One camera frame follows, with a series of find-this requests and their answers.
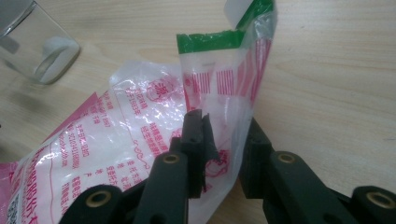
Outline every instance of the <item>printed plastic bag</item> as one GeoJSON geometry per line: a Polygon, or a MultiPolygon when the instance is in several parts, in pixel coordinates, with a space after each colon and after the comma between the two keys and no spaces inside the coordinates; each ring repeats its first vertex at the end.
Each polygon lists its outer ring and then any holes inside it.
{"type": "Polygon", "coordinates": [[[58,223],[85,189],[126,190],[147,178],[155,156],[181,134],[180,77],[178,65],[125,64],[94,105],[19,162],[7,223],[58,223]]]}
{"type": "Polygon", "coordinates": [[[211,216],[237,178],[275,27],[274,2],[254,0],[236,31],[177,36],[187,110],[210,114],[221,159],[206,165],[209,191],[191,202],[191,213],[211,216]]]}
{"type": "Polygon", "coordinates": [[[0,163],[0,223],[6,223],[7,220],[8,200],[11,197],[9,188],[17,165],[16,162],[0,163]]]}

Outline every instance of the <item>wood grain surface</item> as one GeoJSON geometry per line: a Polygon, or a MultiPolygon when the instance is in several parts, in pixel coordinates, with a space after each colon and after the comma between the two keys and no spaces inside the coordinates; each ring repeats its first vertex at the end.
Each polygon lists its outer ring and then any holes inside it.
{"type": "MultiPolygon", "coordinates": [[[[40,143],[127,60],[178,63],[176,34],[231,29],[225,0],[37,0],[81,45],[56,83],[0,64],[0,162],[40,143]]],[[[396,192],[396,2],[279,0],[255,118],[330,188],[396,192]]],[[[209,223],[266,223],[237,182],[209,223]]]]}

